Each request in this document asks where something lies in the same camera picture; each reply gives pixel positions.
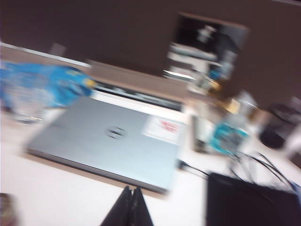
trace bottle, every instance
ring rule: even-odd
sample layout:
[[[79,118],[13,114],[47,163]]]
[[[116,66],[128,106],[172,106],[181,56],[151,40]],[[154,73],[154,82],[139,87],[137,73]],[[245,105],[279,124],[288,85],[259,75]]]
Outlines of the bottle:
[[[255,104],[252,97],[244,91],[233,101],[238,105],[236,112],[228,113],[217,124],[209,142],[209,148],[223,154],[236,154],[239,145],[248,137],[246,125]]]

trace laptop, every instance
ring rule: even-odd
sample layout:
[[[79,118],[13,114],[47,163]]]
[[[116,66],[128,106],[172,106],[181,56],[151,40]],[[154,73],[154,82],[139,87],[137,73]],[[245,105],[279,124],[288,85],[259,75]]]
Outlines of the laptop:
[[[212,173],[207,185],[207,226],[299,226],[294,192]]]
[[[182,137],[179,122],[81,97],[30,141],[28,151],[164,193],[170,190]]]

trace black object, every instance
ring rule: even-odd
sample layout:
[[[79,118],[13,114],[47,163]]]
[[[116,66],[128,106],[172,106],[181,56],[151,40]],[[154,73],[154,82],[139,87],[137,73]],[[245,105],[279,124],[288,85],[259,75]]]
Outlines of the black object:
[[[270,107],[272,118],[260,134],[261,142],[270,148],[283,147],[286,139],[300,122],[298,111],[281,104]]]
[[[141,189],[126,186],[101,226],[153,226]]]
[[[169,108],[171,110],[182,111],[182,103],[142,92],[137,92],[132,89],[127,89],[120,86],[111,85],[105,82],[96,81],[97,86],[94,87],[95,90],[100,92],[105,92],[109,94],[114,94],[116,96],[129,98],[132,100],[141,101],[144,103]]]
[[[212,173],[207,187],[207,226],[299,226],[293,193]]]

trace dell logo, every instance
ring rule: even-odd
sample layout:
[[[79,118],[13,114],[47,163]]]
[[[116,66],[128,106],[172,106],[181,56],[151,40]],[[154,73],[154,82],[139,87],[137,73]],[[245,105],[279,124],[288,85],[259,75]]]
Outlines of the dell logo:
[[[122,139],[127,135],[127,133],[124,129],[121,129],[121,128],[116,127],[116,126],[112,126],[112,127],[107,128],[106,131],[105,131],[105,134],[108,137],[111,137],[113,139]]]

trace glass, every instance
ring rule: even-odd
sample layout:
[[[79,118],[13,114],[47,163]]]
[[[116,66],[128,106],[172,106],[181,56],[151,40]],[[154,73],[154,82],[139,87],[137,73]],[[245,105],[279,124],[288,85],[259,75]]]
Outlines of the glass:
[[[25,124],[42,120],[50,100],[47,85],[47,77],[37,73],[14,73],[9,77],[6,93],[16,120]]]

